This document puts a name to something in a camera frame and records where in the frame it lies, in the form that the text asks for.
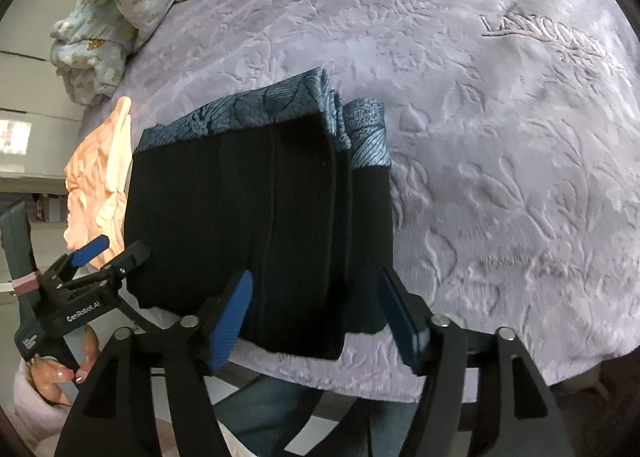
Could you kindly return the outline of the pink fuzzy sleeve forearm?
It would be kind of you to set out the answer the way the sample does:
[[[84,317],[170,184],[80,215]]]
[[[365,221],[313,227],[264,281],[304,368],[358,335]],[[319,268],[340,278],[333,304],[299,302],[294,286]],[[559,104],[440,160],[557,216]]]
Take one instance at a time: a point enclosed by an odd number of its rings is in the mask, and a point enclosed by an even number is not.
[[[10,419],[35,456],[53,456],[72,405],[53,405],[43,399],[30,376],[30,363],[22,361],[15,374]]]

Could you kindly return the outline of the person's left hand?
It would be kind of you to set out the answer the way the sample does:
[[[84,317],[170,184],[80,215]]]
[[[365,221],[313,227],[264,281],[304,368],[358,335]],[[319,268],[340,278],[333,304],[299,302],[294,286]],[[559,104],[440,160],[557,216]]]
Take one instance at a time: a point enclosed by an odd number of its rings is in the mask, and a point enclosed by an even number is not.
[[[62,390],[62,383],[71,382],[74,385],[84,383],[92,367],[101,354],[99,339],[90,325],[85,327],[84,341],[82,341],[84,362],[78,370],[71,370],[54,359],[43,359],[39,355],[29,364],[30,376],[38,393],[48,403],[53,405],[70,406],[73,400]]]

